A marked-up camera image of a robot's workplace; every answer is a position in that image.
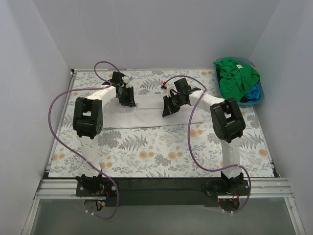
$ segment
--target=white cloth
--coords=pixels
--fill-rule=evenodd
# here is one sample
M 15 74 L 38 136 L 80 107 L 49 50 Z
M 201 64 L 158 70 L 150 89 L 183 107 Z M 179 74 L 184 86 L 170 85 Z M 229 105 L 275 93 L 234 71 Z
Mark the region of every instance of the white cloth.
M 136 107 L 122 106 L 114 98 L 103 107 L 103 128 L 138 128 L 188 124 L 193 106 L 183 105 L 172 115 L 162 117 L 163 94 L 135 95 Z M 198 109 L 192 123 L 203 122 Z

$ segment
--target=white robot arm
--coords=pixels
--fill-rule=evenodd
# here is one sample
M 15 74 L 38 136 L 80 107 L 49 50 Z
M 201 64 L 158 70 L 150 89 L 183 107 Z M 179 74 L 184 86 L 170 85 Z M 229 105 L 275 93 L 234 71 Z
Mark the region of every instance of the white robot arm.
M 100 165 L 97 162 L 99 152 L 98 135 L 103 127 L 102 107 L 111 99 L 118 98 L 123 106 L 134 107 L 134 88 L 130 86 L 130 79 L 120 72 L 113 72 L 109 83 L 103 83 L 103 90 L 96 91 L 87 97 L 79 97 L 75 102 L 73 128 L 76 130 L 82 145 L 82 154 L 88 162 Z M 86 164 L 84 173 L 86 176 L 97 175 L 98 172 Z
M 174 82 L 174 86 L 165 87 L 167 95 L 164 100 L 163 116 L 171 115 L 179 111 L 180 106 L 188 104 L 194 106 L 203 94 L 199 88 L 191 88 L 186 79 L 182 78 Z M 234 99 L 216 98 L 204 94 L 197 107 L 209 112 L 212 116 L 213 128 L 217 137 L 221 140 L 223 152 L 223 165 L 240 164 L 239 144 L 240 137 L 246 127 L 239 106 Z M 239 167 L 231 167 L 222 171 L 222 177 L 235 181 L 243 180 Z
M 202 91 L 193 92 L 189 95 L 190 105 L 194 106 L 196 102 L 199 100 L 200 96 L 202 95 Z M 197 107 L 203 109 L 204 111 L 211 113 L 211 106 L 214 104 L 221 104 L 224 103 L 225 100 L 221 98 L 216 98 L 212 95 L 205 94 L 202 99 L 200 100 Z M 239 144 L 240 138 L 236 137 L 231 142 L 226 140 L 221 140 L 222 144 L 222 153 L 223 153 L 223 165 L 232 165 L 238 164 L 240 165 L 240 153 L 239 153 Z M 222 171 L 223 174 L 228 178 L 231 179 L 240 175 L 241 169 L 238 167 L 228 168 Z

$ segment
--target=table surface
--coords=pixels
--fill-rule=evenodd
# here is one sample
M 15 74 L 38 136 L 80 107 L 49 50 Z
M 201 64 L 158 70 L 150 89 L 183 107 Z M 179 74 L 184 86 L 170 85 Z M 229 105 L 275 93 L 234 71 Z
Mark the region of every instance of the table surface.
M 99 213 L 108 216 L 113 207 Z M 234 216 L 201 205 L 120 206 L 113 219 L 85 213 L 82 199 L 40 200 L 32 235 L 295 235 L 283 198 L 250 198 Z
M 207 86 L 207 93 L 218 97 L 216 79 L 212 70 L 127 70 L 135 94 L 161 94 L 163 81 L 175 75 L 197 78 Z M 111 71 L 99 72 L 106 79 Z M 73 88 L 100 87 L 102 81 L 92 71 L 77 72 Z M 200 87 L 188 81 L 192 87 Z M 74 105 L 77 97 L 93 91 L 72 92 L 61 120 L 59 137 L 71 148 L 81 152 L 81 145 L 72 128 Z M 251 177 L 273 177 L 269 152 L 253 107 L 241 108 L 246 129 L 241 138 L 241 165 Z M 222 148 L 213 131 L 211 115 L 201 110 L 203 123 L 191 125 L 191 144 L 197 161 L 204 167 L 223 166 Z M 99 159 L 102 170 L 111 177 L 220 177 L 199 169 L 190 157 L 187 145 L 187 125 L 153 128 L 103 129 L 99 135 Z M 75 177 L 81 175 L 83 161 L 59 143 L 53 151 L 49 177 Z

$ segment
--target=green cloth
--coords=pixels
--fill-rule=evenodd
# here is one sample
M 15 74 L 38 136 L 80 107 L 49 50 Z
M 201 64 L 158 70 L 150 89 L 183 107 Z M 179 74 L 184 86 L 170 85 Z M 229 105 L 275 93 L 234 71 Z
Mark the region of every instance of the green cloth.
M 254 67 L 233 58 L 223 58 L 214 64 L 220 72 L 220 91 L 225 99 L 234 98 L 240 101 L 260 80 L 260 75 Z

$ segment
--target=white wall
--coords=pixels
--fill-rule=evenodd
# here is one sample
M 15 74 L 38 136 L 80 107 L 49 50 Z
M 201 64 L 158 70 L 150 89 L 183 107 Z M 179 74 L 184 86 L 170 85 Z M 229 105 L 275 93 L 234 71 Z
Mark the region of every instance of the white wall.
M 313 234 L 312 11 L 312 1 L 281 0 L 251 56 L 265 94 L 257 113 L 308 235 Z
M 0 18 L 0 234 L 18 235 L 52 145 L 47 111 L 70 70 L 31 0 L 4 1 Z
M 34 0 L 71 69 L 210 68 L 249 58 L 279 0 Z

